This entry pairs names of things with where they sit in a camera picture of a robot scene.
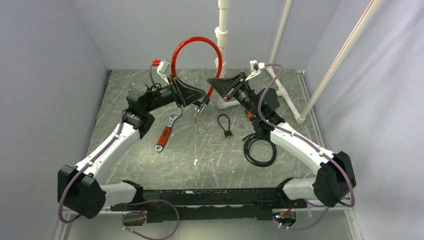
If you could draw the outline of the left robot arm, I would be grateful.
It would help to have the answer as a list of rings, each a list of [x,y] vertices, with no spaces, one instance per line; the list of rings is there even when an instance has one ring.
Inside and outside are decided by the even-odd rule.
[[[175,103],[187,107],[207,96],[202,89],[188,85],[177,77],[169,85],[133,86],[128,92],[128,107],[119,114],[119,123],[112,133],[87,157],[74,166],[64,165],[57,176],[58,217],[64,224],[63,208],[77,218],[95,217],[104,207],[126,205],[131,210],[144,203],[143,187],[129,180],[104,184],[106,170],[140,141],[154,123],[152,111]]]

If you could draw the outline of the black cable loop padlock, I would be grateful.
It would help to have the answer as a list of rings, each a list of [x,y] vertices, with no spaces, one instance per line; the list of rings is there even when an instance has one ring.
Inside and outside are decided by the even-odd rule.
[[[225,118],[227,120],[227,127],[224,127],[223,124],[221,123],[221,118]],[[217,117],[217,123],[218,125],[221,127],[221,129],[223,130],[223,134],[225,136],[226,139],[232,138],[233,137],[233,133],[231,131],[231,120],[230,117],[226,114],[220,114]]]

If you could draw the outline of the red cable lock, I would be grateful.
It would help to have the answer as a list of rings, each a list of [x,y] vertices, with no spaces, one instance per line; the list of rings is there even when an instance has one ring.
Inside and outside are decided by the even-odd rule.
[[[223,54],[217,44],[204,36],[192,36],[180,43],[170,39],[166,45],[166,52],[171,56],[171,76],[181,78],[183,75],[178,70],[212,69],[213,55],[217,58],[218,65],[215,67],[214,76],[220,77],[224,71],[225,63]]]

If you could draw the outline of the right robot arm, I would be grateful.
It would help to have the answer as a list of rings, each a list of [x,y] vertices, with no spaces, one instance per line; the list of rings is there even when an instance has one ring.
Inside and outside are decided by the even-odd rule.
[[[256,93],[246,78],[241,72],[232,78],[208,78],[207,82],[224,100],[235,99],[252,114],[250,120],[257,135],[294,155],[314,175],[285,180],[275,194],[276,203],[287,208],[298,199],[315,199],[329,208],[337,204],[352,207],[353,197],[350,203],[343,202],[347,195],[353,195],[356,186],[349,155],[334,153],[300,134],[277,114],[280,103],[276,90],[268,85]]]

